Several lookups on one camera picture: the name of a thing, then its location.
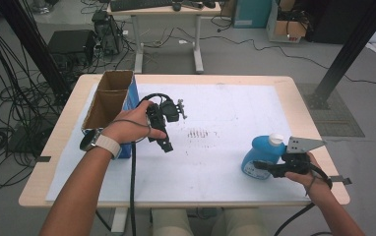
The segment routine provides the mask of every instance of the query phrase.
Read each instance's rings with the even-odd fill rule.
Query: blue bottle
[[[271,134],[269,136],[259,136],[253,139],[252,149],[246,154],[241,164],[242,171],[257,179],[268,179],[271,175],[267,170],[255,168],[253,162],[260,160],[270,164],[277,164],[281,155],[285,153],[283,136]]]

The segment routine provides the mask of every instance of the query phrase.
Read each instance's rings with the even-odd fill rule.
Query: keyboard
[[[110,2],[111,12],[172,6],[172,0],[118,0]]]

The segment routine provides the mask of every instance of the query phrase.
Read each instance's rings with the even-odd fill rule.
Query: white watch strap
[[[107,149],[114,157],[118,154],[118,151],[120,151],[120,144],[104,135],[99,135],[95,145]]]

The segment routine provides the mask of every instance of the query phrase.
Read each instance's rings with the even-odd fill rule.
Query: black metal pole
[[[25,47],[55,94],[59,105],[66,104],[71,89],[59,73],[46,43],[18,0],[0,0],[0,12]]]
[[[328,108],[327,99],[329,98],[336,85],[345,75],[345,72],[357,58],[359,53],[369,42],[376,31],[376,1],[372,1],[367,8],[362,20],[357,24],[348,40],[345,42],[342,50],[339,52],[330,69],[327,71],[323,80],[316,87],[314,92],[306,97],[307,104],[311,109]]]

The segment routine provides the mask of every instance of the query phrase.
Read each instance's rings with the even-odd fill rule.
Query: bottle cap
[[[269,135],[269,144],[278,147],[283,142],[283,135],[280,134],[270,134]]]

